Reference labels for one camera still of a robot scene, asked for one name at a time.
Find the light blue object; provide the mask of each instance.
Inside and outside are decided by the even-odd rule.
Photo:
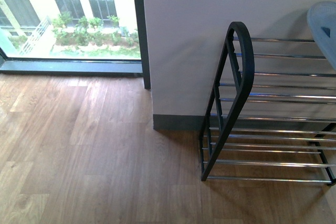
[[[336,3],[314,4],[308,10],[307,22],[316,44],[336,70]]]

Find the glass window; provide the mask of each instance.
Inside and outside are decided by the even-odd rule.
[[[20,26],[36,27],[40,20],[29,0],[5,0]]]
[[[60,12],[70,12],[74,20],[84,16],[80,0],[55,0]]]
[[[103,20],[109,20],[108,16],[116,16],[114,0],[89,0],[93,15]]]
[[[0,9],[0,26],[2,27],[12,27],[11,23],[9,22],[8,18],[4,14],[4,12]]]

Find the garden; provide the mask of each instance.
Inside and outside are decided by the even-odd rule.
[[[140,59],[138,31],[130,32],[127,27],[119,27],[119,18],[108,16],[111,27],[104,27],[100,18],[82,17],[74,27],[70,13],[59,14],[52,20],[56,43],[51,56]]]

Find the metal shoe rack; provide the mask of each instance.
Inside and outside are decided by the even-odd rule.
[[[336,73],[324,56],[254,53],[279,43],[314,41],[251,39],[231,23],[199,133],[203,181],[336,183]]]

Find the window sill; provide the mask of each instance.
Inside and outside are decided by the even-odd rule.
[[[141,62],[88,62],[88,61],[20,61],[7,60],[0,66],[1,73],[58,74],[82,76],[115,76],[141,74]]]

